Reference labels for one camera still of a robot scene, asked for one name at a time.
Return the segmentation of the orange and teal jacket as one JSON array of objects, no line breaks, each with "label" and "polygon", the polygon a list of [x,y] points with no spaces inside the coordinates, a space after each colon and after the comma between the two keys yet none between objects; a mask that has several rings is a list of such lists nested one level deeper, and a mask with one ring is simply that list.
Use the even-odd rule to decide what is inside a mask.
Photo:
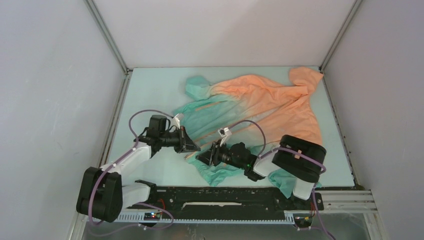
[{"label": "orange and teal jacket", "polygon": [[217,83],[192,76],[185,82],[191,102],[172,113],[183,114],[181,124],[202,151],[217,141],[218,130],[226,127],[232,132],[229,146],[242,142],[255,155],[277,147],[284,135],[321,145],[311,97],[322,78],[320,72],[304,66],[289,70],[289,85],[257,74]]}]

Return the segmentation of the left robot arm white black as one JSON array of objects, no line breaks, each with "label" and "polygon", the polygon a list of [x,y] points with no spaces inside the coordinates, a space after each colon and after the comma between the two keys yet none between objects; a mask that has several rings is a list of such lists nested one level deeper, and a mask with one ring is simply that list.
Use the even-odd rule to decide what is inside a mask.
[{"label": "left robot arm white black", "polygon": [[136,180],[123,185],[142,163],[150,160],[162,148],[173,148],[177,154],[194,153],[200,147],[190,139],[181,124],[184,115],[170,116],[154,110],[149,125],[136,134],[133,146],[112,163],[85,170],[76,202],[76,211],[89,220],[114,222],[123,209],[141,203],[153,208],[158,202],[157,185],[145,180]]}]

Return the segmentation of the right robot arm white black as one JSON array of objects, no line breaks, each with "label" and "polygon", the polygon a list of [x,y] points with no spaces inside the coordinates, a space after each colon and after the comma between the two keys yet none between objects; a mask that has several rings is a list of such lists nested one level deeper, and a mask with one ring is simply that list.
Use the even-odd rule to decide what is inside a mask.
[{"label": "right robot arm white black", "polygon": [[279,146],[262,155],[251,153],[243,142],[228,147],[218,140],[195,158],[207,166],[227,164],[243,170],[243,174],[254,182],[284,170],[295,178],[291,204],[297,209],[304,209],[311,202],[311,194],[320,175],[326,171],[326,154],[323,146],[286,134],[282,136]]}]

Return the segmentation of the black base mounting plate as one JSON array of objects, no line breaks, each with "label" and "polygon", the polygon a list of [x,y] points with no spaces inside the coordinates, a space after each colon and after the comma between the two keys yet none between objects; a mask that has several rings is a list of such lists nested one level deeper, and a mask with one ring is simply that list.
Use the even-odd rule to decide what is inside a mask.
[{"label": "black base mounting plate", "polygon": [[324,209],[322,196],[285,197],[276,187],[157,187],[147,204],[163,207],[175,220],[277,221],[289,211],[313,215]]}]

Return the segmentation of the left small circuit board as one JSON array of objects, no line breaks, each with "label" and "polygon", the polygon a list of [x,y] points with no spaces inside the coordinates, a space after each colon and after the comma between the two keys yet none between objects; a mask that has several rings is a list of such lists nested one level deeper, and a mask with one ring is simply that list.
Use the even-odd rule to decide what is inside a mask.
[{"label": "left small circuit board", "polygon": [[159,221],[162,218],[162,212],[146,212],[143,216],[144,221]]}]

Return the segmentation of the small circuit board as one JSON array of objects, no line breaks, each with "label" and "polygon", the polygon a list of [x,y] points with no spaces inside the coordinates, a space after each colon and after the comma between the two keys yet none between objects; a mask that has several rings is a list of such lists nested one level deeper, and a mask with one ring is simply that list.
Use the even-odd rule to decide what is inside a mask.
[{"label": "small circuit board", "polygon": [[143,216],[144,221],[159,221],[162,218],[162,212],[146,212]]},{"label": "small circuit board", "polygon": [[300,223],[311,222],[313,221],[313,218],[314,218],[313,216],[295,216],[294,221],[300,222]]}]

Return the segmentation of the right small circuit board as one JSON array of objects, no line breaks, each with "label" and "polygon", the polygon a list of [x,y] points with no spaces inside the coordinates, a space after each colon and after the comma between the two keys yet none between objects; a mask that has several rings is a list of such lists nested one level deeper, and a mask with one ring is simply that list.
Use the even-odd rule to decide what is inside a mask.
[{"label": "right small circuit board", "polygon": [[313,216],[295,216],[294,221],[300,222],[300,223],[311,222],[313,221],[313,218],[314,218]]}]

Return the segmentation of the aluminium frame rail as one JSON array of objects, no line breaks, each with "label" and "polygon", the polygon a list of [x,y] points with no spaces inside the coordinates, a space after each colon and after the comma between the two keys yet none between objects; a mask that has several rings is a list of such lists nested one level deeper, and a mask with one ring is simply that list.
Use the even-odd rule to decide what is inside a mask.
[{"label": "aluminium frame rail", "polygon": [[[318,209],[329,213],[373,213],[377,211],[369,190],[318,188],[315,191]],[[158,187],[151,191],[147,204],[159,205],[168,211],[183,212],[188,205],[262,206],[269,210],[308,212],[312,199],[285,197],[275,187]]]}]

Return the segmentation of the left corner metal post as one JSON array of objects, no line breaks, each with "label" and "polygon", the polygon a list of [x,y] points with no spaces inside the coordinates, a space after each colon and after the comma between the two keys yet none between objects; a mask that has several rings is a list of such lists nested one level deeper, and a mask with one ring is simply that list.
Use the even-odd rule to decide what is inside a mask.
[{"label": "left corner metal post", "polygon": [[124,75],[129,74],[129,68],[118,48],[118,45],[116,44],[112,33],[110,32],[97,4],[94,0],[84,0],[84,3],[86,4],[88,10],[90,11],[90,14],[92,15],[96,25],[98,26],[100,33],[102,34],[103,38],[105,39],[105,42],[107,43],[108,47],[110,48],[114,58],[118,62],[118,65],[120,69],[122,70]]}]

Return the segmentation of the corner metal post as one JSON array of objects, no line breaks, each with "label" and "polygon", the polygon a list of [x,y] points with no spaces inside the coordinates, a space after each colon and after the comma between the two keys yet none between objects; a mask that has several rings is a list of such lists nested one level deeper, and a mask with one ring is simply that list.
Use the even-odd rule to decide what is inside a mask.
[{"label": "corner metal post", "polygon": [[112,33],[110,32],[97,4],[94,0],[84,0],[84,3],[86,4],[88,10],[90,11],[90,14],[92,15],[96,25],[98,26],[100,33],[102,34],[103,38],[105,39],[105,42],[107,43],[108,47],[110,48],[114,58],[118,62],[118,65],[120,69],[122,70],[124,75],[129,74],[129,68],[118,48],[118,45],[116,44]]},{"label": "corner metal post", "polygon": [[355,0],[349,9],[344,21],[342,22],[341,27],[339,28],[333,42],[330,45],[330,48],[328,49],[321,65],[319,66],[319,70],[321,73],[325,72],[325,69],[329,65],[334,53],[336,52],[340,42],[342,41],[344,35],[346,34],[348,28],[350,27],[352,21],[354,20],[355,16],[357,15],[358,11],[360,10],[360,7],[363,4],[363,0]]}]

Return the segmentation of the right corner metal post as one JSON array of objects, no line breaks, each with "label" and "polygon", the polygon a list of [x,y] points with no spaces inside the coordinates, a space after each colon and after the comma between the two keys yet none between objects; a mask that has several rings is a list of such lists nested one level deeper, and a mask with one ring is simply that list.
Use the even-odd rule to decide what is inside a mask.
[{"label": "right corner metal post", "polygon": [[328,49],[321,65],[319,66],[319,70],[321,73],[325,72],[325,69],[329,65],[334,53],[336,52],[340,42],[342,41],[344,35],[346,34],[348,28],[350,27],[352,21],[354,20],[355,16],[357,15],[358,11],[360,10],[360,7],[363,4],[363,0],[355,0],[349,9],[344,21],[342,22],[341,27],[339,28],[333,42],[330,45],[330,48]]}]

